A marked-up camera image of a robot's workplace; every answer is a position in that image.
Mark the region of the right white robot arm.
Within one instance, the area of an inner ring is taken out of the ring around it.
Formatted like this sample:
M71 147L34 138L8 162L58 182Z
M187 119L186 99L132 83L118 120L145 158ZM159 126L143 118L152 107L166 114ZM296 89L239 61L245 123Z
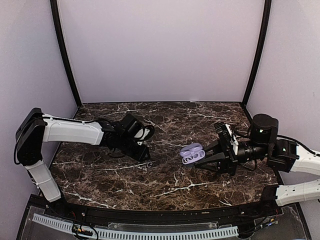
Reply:
M320 153L301 142L278 134L279 121L256 114L243 135L223 122L214 124L218 139L205 148L212 152L193 166L217 174L235 175L241 164L265 160L274 171L320 174Z

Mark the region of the purple grey earbud case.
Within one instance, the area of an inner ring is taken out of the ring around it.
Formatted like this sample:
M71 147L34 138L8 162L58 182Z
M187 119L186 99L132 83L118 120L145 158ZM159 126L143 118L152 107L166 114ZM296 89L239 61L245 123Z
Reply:
M203 146L200 143L192 143L190 145L183 147L180 150L179 155L182 157L182 163L183 163L183 157L188 156L188 155L193 155L194 162L190 163L190 164L193 164L193 163L203 159L205 157L206 153L204 151Z

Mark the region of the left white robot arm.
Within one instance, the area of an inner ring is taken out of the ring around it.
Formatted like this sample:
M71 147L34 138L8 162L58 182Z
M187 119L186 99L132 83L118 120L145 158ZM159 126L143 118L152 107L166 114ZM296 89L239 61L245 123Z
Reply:
M67 218L71 208L61 199L61 190L43 161L43 143L70 142L107 147L144 162L151 156L149 147L143 142L154 133L152 125L143 125L130 113L120 121L111 122L104 118L83 121L55 117L35 107L15 133L13 161L28 171L44 198L51 203L51 210L58 217Z

